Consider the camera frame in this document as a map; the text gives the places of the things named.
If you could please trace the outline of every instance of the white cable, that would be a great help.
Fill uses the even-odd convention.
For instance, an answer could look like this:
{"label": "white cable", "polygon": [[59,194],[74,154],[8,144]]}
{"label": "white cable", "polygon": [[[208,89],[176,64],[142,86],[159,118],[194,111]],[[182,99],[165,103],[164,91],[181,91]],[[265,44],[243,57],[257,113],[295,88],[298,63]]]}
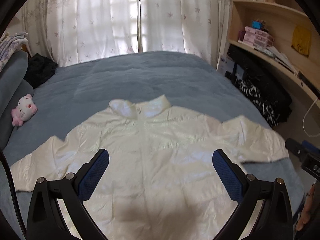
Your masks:
{"label": "white cable", "polygon": [[303,127],[303,130],[304,132],[306,133],[306,135],[308,135],[309,137],[318,137],[320,135],[320,133],[318,134],[314,134],[314,135],[310,135],[306,132],[306,129],[304,128],[304,119],[306,118],[307,114],[309,114],[311,108],[315,105],[315,103],[318,101],[318,98],[316,98],[316,100],[312,103],[312,105],[310,106],[310,108],[308,109],[308,111],[306,112],[306,114],[304,115],[303,117],[303,121],[302,121],[302,127]]}

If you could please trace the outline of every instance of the pink plush toy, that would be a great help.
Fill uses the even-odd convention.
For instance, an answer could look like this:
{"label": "pink plush toy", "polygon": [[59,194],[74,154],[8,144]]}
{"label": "pink plush toy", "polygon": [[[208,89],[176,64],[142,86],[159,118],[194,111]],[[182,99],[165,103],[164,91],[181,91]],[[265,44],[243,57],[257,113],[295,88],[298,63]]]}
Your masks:
{"label": "pink plush toy", "polygon": [[32,101],[32,96],[27,94],[20,98],[15,109],[11,110],[12,125],[22,126],[24,122],[28,121],[36,112],[38,108]]}

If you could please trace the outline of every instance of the paper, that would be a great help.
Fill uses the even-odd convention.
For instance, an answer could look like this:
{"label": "paper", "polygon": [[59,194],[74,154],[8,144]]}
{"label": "paper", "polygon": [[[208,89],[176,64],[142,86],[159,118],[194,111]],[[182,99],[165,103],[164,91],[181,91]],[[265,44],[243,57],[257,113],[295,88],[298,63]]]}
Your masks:
{"label": "paper", "polygon": [[284,53],[282,53],[282,52],[280,53],[274,46],[267,47],[267,49],[276,55],[275,60],[277,62],[279,62],[279,60],[280,60],[281,61],[281,62],[279,62],[280,64],[285,65],[293,73],[298,75],[299,71],[291,64],[291,62],[289,61],[289,59],[287,58],[287,56]]}

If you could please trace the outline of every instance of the black bag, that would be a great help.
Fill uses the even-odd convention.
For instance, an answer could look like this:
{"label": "black bag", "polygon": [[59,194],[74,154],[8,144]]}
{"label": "black bag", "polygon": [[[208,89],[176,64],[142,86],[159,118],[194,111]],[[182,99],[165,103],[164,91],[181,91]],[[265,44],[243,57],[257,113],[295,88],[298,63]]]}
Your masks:
{"label": "black bag", "polygon": [[[277,117],[276,121],[270,121],[271,119],[269,118],[269,120],[267,120],[269,125],[272,127],[279,122],[286,122],[292,112],[289,108],[292,99],[280,82],[267,69],[261,66],[259,60],[250,52],[237,46],[230,45],[228,55],[245,70],[245,80],[250,81],[250,83],[246,82],[247,86],[254,86],[259,91],[259,97],[244,93],[242,90],[244,95],[252,102],[255,100],[253,103],[266,120],[266,116],[274,115]],[[257,106],[258,101],[260,101],[259,105],[262,107],[264,113],[262,112],[261,107]]]}

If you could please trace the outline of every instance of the gray pillow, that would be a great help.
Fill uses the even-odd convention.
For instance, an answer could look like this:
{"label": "gray pillow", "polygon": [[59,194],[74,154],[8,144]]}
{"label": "gray pillow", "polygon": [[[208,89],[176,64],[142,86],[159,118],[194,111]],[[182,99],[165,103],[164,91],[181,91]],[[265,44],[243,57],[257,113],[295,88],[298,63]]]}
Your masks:
{"label": "gray pillow", "polygon": [[3,150],[7,145],[10,135],[13,130],[12,126],[12,117],[11,110],[14,109],[20,98],[25,95],[30,94],[33,96],[32,86],[25,80],[21,81],[21,84],[18,86],[17,90],[13,94],[11,100],[9,101],[7,107],[3,111],[0,117],[0,149]]}
{"label": "gray pillow", "polygon": [[28,68],[28,54],[14,53],[0,72],[0,116],[17,90]]}

